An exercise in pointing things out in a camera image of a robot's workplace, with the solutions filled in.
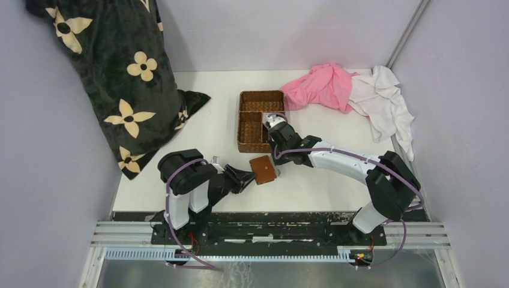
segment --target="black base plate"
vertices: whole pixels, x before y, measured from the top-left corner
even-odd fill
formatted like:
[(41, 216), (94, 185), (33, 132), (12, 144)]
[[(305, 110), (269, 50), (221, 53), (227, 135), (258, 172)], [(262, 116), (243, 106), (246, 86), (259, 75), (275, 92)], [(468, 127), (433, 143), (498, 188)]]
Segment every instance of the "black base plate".
[[(337, 246), (368, 247), (372, 242), (375, 246), (387, 245), (383, 227), (368, 235), (352, 235), (346, 221), (353, 214), (213, 213), (206, 221), (179, 229), (177, 236), (183, 244), (190, 245), (192, 233), (200, 243), (200, 255), (221, 256), (332, 256), (337, 255)], [(176, 244), (165, 226), (154, 225), (151, 244)], [(288, 242), (267, 242), (267, 239)]]

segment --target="white table surface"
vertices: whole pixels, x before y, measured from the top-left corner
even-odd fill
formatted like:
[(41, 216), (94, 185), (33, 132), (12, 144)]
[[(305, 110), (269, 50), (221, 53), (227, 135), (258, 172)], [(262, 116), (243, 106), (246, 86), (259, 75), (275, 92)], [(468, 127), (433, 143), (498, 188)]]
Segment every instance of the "white table surface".
[[(371, 73), (370, 70), (348, 70)], [(263, 154), (238, 152), (236, 131), (238, 100), (242, 91), (279, 89), (304, 74), (292, 71), (229, 71), (175, 73), (180, 89), (207, 93), (212, 97), (186, 126), (162, 147), (133, 180), (120, 180), (114, 211), (160, 211), (164, 209), (165, 190), (157, 163), (170, 152), (198, 149), (206, 159), (220, 157), (220, 164), (251, 170), (249, 160)], [(288, 112), (289, 123), (305, 137), (314, 135), (346, 148), (382, 155), (394, 150), (391, 139), (374, 143), (368, 120), (352, 111), (349, 114), (312, 104)], [(365, 185), (327, 170), (297, 166), (279, 166), (281, 175), (275, 181), (256, 185), (253, 181), (241, 194), (230, 194), (215, 207), (216, 212), (275, 211), (354, 211), (369, 202)]]

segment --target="light gray wall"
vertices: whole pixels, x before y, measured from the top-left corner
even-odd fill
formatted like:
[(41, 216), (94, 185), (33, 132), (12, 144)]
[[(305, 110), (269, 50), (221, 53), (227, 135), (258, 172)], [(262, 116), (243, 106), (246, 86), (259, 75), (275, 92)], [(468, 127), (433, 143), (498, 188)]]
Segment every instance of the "light gray wall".
[(158, 0), (175, 71), (386, 64), (419, 0)]
[(76, 287), (120, 172), (55, 30), (0, 4), (0, 286)]
[(433, 1), (394, 69), (466, 287), (507, 287), (509, 2)]

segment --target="pink cloth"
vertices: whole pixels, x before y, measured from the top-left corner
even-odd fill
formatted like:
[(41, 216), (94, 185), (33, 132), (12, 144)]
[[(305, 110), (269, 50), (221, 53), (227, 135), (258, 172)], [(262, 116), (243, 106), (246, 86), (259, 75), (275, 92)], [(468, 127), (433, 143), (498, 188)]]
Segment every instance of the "pink cloth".
[(348, 98), (352, 92), (352, 76), (341, 66), (331, 63), (314, 66), (309, 74), (281, 87), (288, 110), (299, 110), (310, 104), (321, 104), (343, 113), (352, 111)]

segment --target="woven basket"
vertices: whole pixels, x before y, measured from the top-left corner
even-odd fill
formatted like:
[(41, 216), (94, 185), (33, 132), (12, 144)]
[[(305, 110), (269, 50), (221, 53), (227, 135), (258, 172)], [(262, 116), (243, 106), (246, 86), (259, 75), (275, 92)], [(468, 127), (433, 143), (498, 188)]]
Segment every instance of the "woven basket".
[(240, 93), (237, 144), (242, 153), (270, 153), (268, 132), (262, 123), (263, 113), (285, 114), (282, 91), (244, 91)]

